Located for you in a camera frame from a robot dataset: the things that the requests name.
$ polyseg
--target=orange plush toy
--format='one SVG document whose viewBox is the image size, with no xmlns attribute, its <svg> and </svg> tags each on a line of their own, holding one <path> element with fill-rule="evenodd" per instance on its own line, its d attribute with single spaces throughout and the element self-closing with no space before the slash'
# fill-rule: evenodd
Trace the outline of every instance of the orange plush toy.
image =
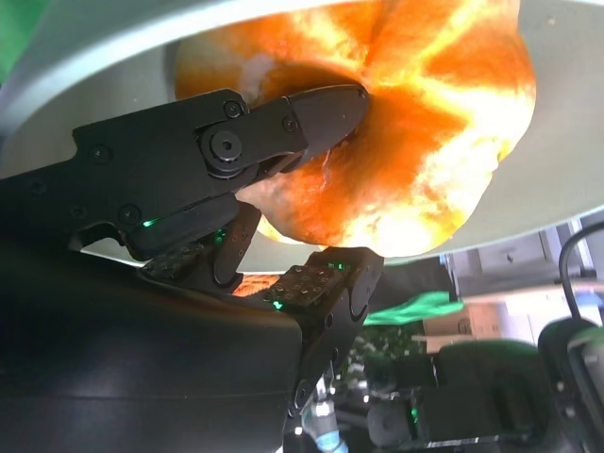
<svg viewBox="0 0 604 453">
<path fill-rule="evenodd" d="M 535 77 L 518 8 L 373 1 L 227 26 L 181 45 L 176 95 L 232 88 L 255 106 L 359 81 L 372 105 L 347 143 L 238 198 L 298 241 L 420 254 L 467 220 L 529 126 Z"/>
</svg>

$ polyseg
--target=green cloth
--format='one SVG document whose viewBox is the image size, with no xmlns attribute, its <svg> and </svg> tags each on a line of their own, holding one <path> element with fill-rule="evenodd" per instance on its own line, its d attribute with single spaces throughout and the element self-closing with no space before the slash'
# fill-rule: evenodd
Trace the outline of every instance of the green cloth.
<svg viewBox="0 0 604 453">
<path fill-rule="evenodd" d="M 0 0 L 0 83 L 17 62 L 50 0 Z"/>
<path fill-rule="evenodd" d="M 435 316 L 455 313 L 462 308 L 463 302 L 460 300 L 451 302 L 449 293 L 446 291 L 423 293 L 402 305 L 369 314 L 363 325 L 400 326 Z"/>
</svg>

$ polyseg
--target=screw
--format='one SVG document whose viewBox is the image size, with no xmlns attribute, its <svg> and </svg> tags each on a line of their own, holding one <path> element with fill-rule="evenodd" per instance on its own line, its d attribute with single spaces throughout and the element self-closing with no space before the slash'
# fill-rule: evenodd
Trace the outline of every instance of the screw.
<svg viewBox="0 0 604 453">
<path fill-rule="evenodd" d="M 564 409 L 564 415 L 566 415 L 566 418 L 575 418 L 577 413 L 575 412 L 575 408 L 568 407 L 568 408 Z"/>
<path fill-rule="evenodd" d="M 235 101 L 226 101 L 225 102 L 225 114 L 228 118 L 237 118 L 241 116 L 243 113 L 242 106 Z"/>
<path fill-rule="evenodd" d="M 288 132 L 294 132 L 296 129 L 298 129 L 298 123 L 295 121 L 294 118 L 290 116 L 286 116 L 285 118 L 283 118 L 282 124 L 283 128 Z"/>
<path fill-rule="evenodd" d="M 84 219 L 88 215 L 86 208 L 84 208 L 82 206 L 72 206 L 69 209 L 69 213 L 72 215 L 73 218 L 75 218 L 77 220 Z"/>
<path fill-rule="evenodd" d="M 34 195 L 43 195 L 46 193 L 46 184 L 39 179 L 34 179 L 29 183 L 29 191 Z"/>
<path fill-rule="evenodd" d="M 99 144 L 88 152 L 88 159 L 95 165 L 105 165 L 111 160 L 111 151 L 106 146 Z"/>
<path fill-rule="evenodd" d="M 117 218 L 125 225 L 136 225 L 141 220 L 141 212 L 134 205 L 124 205 L 117 211 Z"/>
</svg>

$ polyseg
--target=green led light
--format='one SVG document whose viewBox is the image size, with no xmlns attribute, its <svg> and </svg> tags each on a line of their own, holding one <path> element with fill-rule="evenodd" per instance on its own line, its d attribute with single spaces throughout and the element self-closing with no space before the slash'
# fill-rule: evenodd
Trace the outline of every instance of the green led light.
<svg viewBox="0 0 604 453">
<path fill-rule="evenodd" d="M 158 219 L 147 220 L 146 222 L 143 222 L 143 227 L 145 227 L 145 228 L 149 228 L 149 227 L 151 227 L 153 224 L 155 224 L 157 221 L 158 221 Z"/>
</svg>

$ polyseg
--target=white plate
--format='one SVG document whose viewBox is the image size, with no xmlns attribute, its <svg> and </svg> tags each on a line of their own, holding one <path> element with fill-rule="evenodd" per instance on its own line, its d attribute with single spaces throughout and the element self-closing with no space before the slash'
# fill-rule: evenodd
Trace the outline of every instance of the white plate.
<svg viewBox="0 0 604 453">
<path fill-rule="evenodd" d="M 91 1 L 97 9 L 102 8 L 100 4 L 110 3 Z M 139 0 L 126 3 L 138 4 Z M 162 8 L 153 10 L 150 3 L 162 5 Z M 263 5 L 262 11 L 235 8 L 247 3 L 256 7 Z M 316 0 L 313 3 L 327 2 Z M 88 0 L 75 3 L 57 0 L 55 7 L 82 4 L 90 6 Z M 72 45 L 71 50 L 63 49 L 63 53 L 71 52 L 69 55 L 74 58 L 62 60 L 70 62 L 72 72 L 62 72 L 61 66 L 50 64 L 50 57 L 46 55 L 42 59 L 46 66 L 42 65 L 42 68 L 47 71 L 41 72 L 46 77 L 28 75 L 19 78 L 26 73 L 25 69 L 32 68 L 36 56 L 41 57 L 41 51 L 48 51 L 48 46 L 42 44 L 44 36 L 53 36 L 49 21 L 61 16 L 45 17 L 45 28 L 39 32 L 11 79 L 0 91 L 0 131 L 12 134 L 0 156 L 0 176 L 14 175 L 70 158 L 75 152 L 71 139 L 74 127 L 153 107 L 171 99 L 170 75 L 166 73 L 166 68 L 171 66 L 170 47 L 149 50 L 81 81 L 108 67 L 108 62 L 131 57 L 137 49 L 140 52 L 160 44 L 148 27 L 163 30 L 165 36 L 161 39 L 166 42 L 204 27 L 232 22 L 233 18 L 252 17 L 286 8 L 278 4 L 280 2 L 178 0 L 171 3 L 145 0 L 144 5 L 139 4 L 138 7 L 144 8 L 146 22 L 136 23 L 134 19 L 129 22 L 122 17 L 119 24 L 112 24 L 113 31 L 120 30 L 119 26 L 123 27 L 122 31 L 113 35 L 109 33 L 110 39 L 105 39 L 103 45 L 95 44 L 96 47 L 92 38 L 79 40 L 96 49 L 96 53 L 91 50 L 86 58 L 76 59 L 74 56 L 83 55 L 81 45 Z M 287 8 L 301 4 L 310 5 L 300 0 L 287 4 Z M 235 11 L 237 16 L 223 17 L 227 7 L 231 14 Z M 161 20 L 153 18 L 149 11 L 163 14 Z M 82 12 L 79 7 L 72 10 L 72 17 L 76 17 L 78 12 Z M 91 14 L 90 10 L 85 13 L 87 17 Z M 193 20 L 199 18 L 204 20 L 201 23 Z M 78 25 L 77 29 L 80 28 L 84 33 L 86 27 Z M 472 217 L 432 253 L 495 242 L 599 210 L 604 205 L 604 177 L 601 175 L 604 161 L 604 52 L 601 47 L 604 42 L 604 8 L 586 3 L 525 0 L 521 8 L 520 28 L 537 74 L 537 106 L 532 123 L 514 152 L 495 173 Z M 124 40 L 129 42 L 129 46 L 121 49 L 119 55 L 111 54 L 110 50 L 115 50 L 117 43 L 124 43 Z M 42 45 L 41 50 L 36 50 L 36 45 Z M 93 55 L 103 57 L 102 61 L 90 60 L 89 56 Z M 75 62 L 85 67 L 74 66 Z M 23 101 L 21 104 L 15 101 L 19 99 Z M 29 117 L 36 109 L 37 113 Z M 96 246 L 95 251 L 126 258 L 124 250 L 119 248 L 115 243 L 105 241 Z M 257 234 L 241 270 L 283 271 L 303 262 L 313 250 L 316 247 L 272 243 Z M 389 263 L 401 261 L 391 259 Z"/>
</svg>

